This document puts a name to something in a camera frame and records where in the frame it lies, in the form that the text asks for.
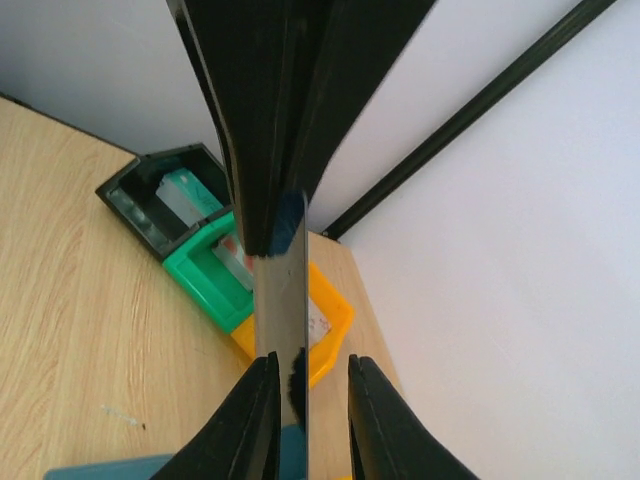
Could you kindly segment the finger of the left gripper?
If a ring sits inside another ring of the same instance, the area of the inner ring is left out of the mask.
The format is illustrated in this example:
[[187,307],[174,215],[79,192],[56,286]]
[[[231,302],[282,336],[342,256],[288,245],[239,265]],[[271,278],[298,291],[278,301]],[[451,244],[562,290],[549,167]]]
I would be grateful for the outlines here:
[[283,254],[282,162],[293,64],[289,1],[168,4],[212,117],[241,243],[251,256]]
[[305,1],[284,189],[316,193],[327,166],[433,1]]

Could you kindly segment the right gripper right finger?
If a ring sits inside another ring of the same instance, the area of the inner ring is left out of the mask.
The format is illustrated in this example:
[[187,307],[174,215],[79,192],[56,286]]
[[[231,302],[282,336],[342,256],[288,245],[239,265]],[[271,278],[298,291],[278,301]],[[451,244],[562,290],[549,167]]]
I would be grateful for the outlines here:
[[430,434],[368,356],[349,356],[348,421],[354,479],[477,477]]

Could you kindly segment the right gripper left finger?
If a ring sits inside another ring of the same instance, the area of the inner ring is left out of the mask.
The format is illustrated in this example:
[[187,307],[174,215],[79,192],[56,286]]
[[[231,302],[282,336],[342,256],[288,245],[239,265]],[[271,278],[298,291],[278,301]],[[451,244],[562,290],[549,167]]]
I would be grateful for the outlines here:
[[281,432],[280,369],[256,358],[202,429],[155,479],[276,479]]

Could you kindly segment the blue leather card holder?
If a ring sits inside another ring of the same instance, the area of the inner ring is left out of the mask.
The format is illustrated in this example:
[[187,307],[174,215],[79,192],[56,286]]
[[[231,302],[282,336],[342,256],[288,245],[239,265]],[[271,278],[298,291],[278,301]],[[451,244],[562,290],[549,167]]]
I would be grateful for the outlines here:
[[[305,479],[307,442],[301,428],[289,425],[281,430],[279,473],[280,480]],[[70,467],[60,467],[47,471],[46,480],[72,479],[150,479],[172,458],[161,454],[126,460],[101,462]]]

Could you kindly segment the blue credit card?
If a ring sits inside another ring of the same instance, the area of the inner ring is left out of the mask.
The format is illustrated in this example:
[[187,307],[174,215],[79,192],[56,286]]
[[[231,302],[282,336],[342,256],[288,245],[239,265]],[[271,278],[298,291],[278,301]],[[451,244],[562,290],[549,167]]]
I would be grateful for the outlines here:
[[280,383],[280,479],[305,479],[307,409],[307,202],[282,196],[267,253],[254,261],[256,352],[275,353]]

